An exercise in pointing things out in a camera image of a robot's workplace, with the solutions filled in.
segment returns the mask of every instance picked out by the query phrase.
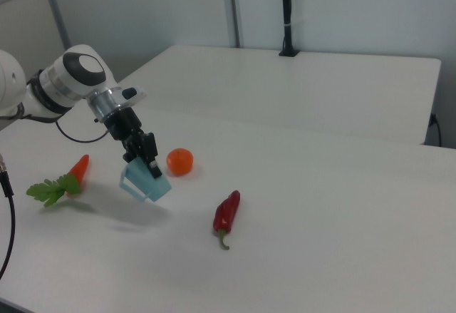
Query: white wall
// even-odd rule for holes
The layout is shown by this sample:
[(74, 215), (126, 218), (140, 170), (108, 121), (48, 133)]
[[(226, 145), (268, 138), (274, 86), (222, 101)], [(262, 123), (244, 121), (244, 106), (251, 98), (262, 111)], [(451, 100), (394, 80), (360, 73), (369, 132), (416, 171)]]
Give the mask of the white wall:
[(235, 43), (226, 0), (57, 2), (71, 44), (90, 44), (118, 81), (173, 44)]
[(0, 49), (19, 61), (27, 78), (63, 53), (48, 0), (0, 0)]
[[(456, 0), (292, 2), (294, 46), (301, 50), (442, 60), (435, 111), (444, 146), (456, 148)], [(242, 45), (280, 50), (281, 0), (237, 0), (237, 5)], [(435, 128), (430, 142), (437, 142)]]

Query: green leaf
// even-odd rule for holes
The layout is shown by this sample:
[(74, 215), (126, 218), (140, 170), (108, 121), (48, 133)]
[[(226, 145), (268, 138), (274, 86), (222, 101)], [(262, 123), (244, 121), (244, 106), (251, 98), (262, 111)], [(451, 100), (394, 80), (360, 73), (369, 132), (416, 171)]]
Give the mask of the green leaf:
[(65, 193), (65, 190), (59, 190), (58, 192), (49, 193), (49, 200), (44, 203), (44, 207), (49, 207), (54, 205), (58, 199), (62, 197)]
[(55, 204), (57, 200), (65, 193), (65, 189), (62, 188), (56, 181), (50, 181), (45, 179), (43, 183), (36, 183), (30, 186), (26, 194), (32, 196), (35, 200), (44, 202), (44, 206), (48, 207)]
[(26, 194), (36, 197), (42, 193), (52, 193), (60, 189), (61, 187), (58, 183), (46, 179), (44, 180), (44, 183), (36, 183), (35, 185), (30, 186)]
[(66, 174), (57, 179), (58, 185), (70, 194), (81, 193), (81, 187), (74, 174)]

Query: orange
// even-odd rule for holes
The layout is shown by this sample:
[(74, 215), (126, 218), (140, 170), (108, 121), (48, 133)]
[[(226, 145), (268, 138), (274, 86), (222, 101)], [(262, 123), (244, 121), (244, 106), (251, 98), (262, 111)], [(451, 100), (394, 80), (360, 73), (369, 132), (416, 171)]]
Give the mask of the orange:
[(193, 155), (184, 148), (174, 149), (166, 157), (166, 164), (174, 175), (184, 175), (192, 169)]

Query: cup handle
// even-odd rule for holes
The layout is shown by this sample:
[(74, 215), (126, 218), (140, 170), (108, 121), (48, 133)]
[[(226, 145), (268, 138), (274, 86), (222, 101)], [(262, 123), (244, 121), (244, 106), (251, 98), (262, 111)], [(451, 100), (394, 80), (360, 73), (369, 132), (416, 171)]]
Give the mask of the cup handle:
[(139, 201), (146, 200), (147, 197), (149, 196), (148, 194), (147, 195), (141, 195), (138, 191), (134, 190), (129, 185), (127, 185), (126, 183), (123, 182), (123, 180), (125, 179), (125, 171), (126, 170), (124, 169), (122, 174), (120, 175), (119, 187), (122, 188), (124, 191), (129, 192), (133, 197), (135, 197)]

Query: black pole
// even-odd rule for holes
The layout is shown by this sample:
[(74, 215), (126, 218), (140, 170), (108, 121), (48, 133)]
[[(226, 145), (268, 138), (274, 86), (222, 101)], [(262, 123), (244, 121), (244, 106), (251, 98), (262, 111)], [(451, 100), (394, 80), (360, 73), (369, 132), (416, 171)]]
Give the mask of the black pole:
[(282, 0), (284, 4), (284, 43), (280, 56), (296, 56), (298, 51), (295, 51), (291, 42), (291, 0)]

